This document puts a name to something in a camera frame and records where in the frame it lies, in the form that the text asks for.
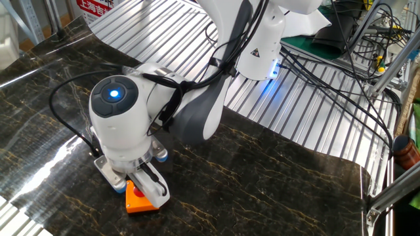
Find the red sign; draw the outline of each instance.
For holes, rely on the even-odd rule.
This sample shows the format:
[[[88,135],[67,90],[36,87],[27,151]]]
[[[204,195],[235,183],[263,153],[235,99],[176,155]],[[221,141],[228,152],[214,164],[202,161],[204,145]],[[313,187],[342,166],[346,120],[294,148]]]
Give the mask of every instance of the red sign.
[[[98,3],[95,0],[76,0],[76,3],[81,10],[99,17],[111,10],[110,7]]]

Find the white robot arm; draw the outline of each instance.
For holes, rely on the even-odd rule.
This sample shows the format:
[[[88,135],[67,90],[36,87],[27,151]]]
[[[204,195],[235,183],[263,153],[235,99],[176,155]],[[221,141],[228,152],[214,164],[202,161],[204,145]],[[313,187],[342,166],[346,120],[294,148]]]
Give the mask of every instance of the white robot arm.
[[[106,162],[112,170],[119,173],[116,176],[124,177],[128,174],[155,207],[168,201],[170,194],[167,184],[150,164],[154,156],[152,144],[158,142],[154,137],[148,136],[151,121],[161,119],[156,119],[156,122],[159,125],[165,123],[165,128],[186,144],[198,144],[209,139],[220,123],[228,78],[231,76],[228,69],[235,66],[236,58],[233,55],[241,52],[238,51],[240,43],[248,36],[244,33],[252,30],[249,28],[247,31],[248,27],[254,22],[260,23],[248,46],[242,49],[238,69],[241,73],[247,73],[242,70],[243,66],[249,66],[249,63],[259,59],[252,64],[253,71],[264,71],[265,68],[268,71],[273,58],[277,57],[285,23],[278,5],[284,4],[286,8],[297,10],[299,7],[294,8],[294,5],[306,3],[302,4],[304,9],[300,11],[308,12],[313,4],[308,6],[307,3],[312,2],[314,1],[258,0],[252,4],[249,0],[198,0],[218,29],[220,46],[209,63],[204,76],[205,82],[189,84],[190,89],[183,91],[184,96],[173,87],[155,83],[153,78],[161,77],[187,85],[185,79],[153,63],[143,64],[126,75],[111,76],[99,82],[91,93],[89,114]],[[258,16],[259,20],[253,15],[258,9],[262,12]],[[259,46],[265,43],[270,46]],[[253,55],[254,47],[261,50],[260,56]],[[267,71],[252,74],[250,78],[258,79],[254,75],[259,76]],[[176,107],[167,106],[168,101],[179,97],[182,100]],[[160,113],[161,110],[170,109],[174,110],[170,117]]]

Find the marble table surface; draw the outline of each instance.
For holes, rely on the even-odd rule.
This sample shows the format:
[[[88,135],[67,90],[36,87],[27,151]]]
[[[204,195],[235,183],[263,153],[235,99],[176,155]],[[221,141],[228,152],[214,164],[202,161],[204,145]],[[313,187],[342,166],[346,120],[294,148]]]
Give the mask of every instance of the marble table surface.
[[[128,215],[125,195],[97,171],[89,148],[48,107],[57,84],[139,64],[97,39],[79,18],[0,73],[0,195],[53,235],[363,235],[369,174],[314,153],[233,111],[216,134],[186,146],[161,132],[171,199]],[[54,106],[90,136],[87,102],[103,76],[59,90]]]

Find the orange block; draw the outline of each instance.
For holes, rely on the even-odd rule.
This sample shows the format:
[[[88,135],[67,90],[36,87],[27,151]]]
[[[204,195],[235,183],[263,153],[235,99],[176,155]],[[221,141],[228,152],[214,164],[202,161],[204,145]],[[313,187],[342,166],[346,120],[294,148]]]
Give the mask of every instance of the orange block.
[[[137,197],[135,195],[135,185],[131,180],[127,181],[127,190],[125,190],[125,208],[129,214],[159,210],[159,208],[154,207],[146,197]]]

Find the metal pole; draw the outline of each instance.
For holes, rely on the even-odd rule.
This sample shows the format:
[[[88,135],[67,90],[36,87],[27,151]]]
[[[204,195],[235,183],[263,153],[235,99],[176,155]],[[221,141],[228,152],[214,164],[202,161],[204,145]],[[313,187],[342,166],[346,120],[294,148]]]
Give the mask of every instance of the metal pole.
[[[389,12],[389,9],[387,7],[378,7],[378,4],[380,4],[380,3],[386,3],[386,4],[392,6],[392,4],[394,2],[395,2],[395,0],[378,0],[378,1],[374,1],[373,2],[371,8],[367,12],[367,14],[364,17],[362,23],[357,28],[356,33],[354,34],[354,36],[352,37],[352,39],[349,42],[349,45],[350,45],[349,51],[350,51],[350,53],[353,52],[354,48],[357,46],[358,42],[364,36],[364,34],[365,34],[366,30],[368,29],[368,27],[372,24],[373,19],[375,18],[375,16],[378,13],[378,11],[380,9],[382,9],[382,10],[386,10],[387,12]]]
[[[44,33],[42,32],[41,24],[39,24],[38,17],[33,9],[32,0],[19,0],[20,6],[24,11],[26,22],[28,23],[29,29],[34,34],[38,43],[45,40]]]
[[[44,6],[50,20],[51,34],[53,35],[62,29],[60,15],[58,14],[55,0],[44,0]]]
[[[66,0],[66,7],[67,7],[68,15],[70,16],[70,20],[71,21],[74,20],[75,14],[74,14],[74,9],[72,5],[72,0]]]
[[[378,83],[371,88],[371,94],[373,96],[378,96],[383,92],[387,85],[392,81],[395,75],[401,70],[404,63],[407,62],[407,57],[413,50],[416,50],[420,47],[420,28],[413,34],[410,40],[407,42],[407,45],[401,50],[401,52],[396,56],[392,64],[381,76]]]
[[[37,37],[35,37],[32,31],[25,25],[25,22],[21,19],[18,13],[13,9],[11,2],[9,0],[0,0],[0,2],[3,4],[6,10],[10,13],[10,15],[14,18],[14,20],[18,22],[19,26],[22,28],[22,30],[25,32],[28,38],[32,41],[32,43],[34,45],[37,45],[39,43]]]
[[[420,187],[419,180],[420,162],[407,170],[403,175],[396,179],[394,183],[371,199],[368,208],[369,212],[367,213],[367,224],[372,226],[380,213]]]

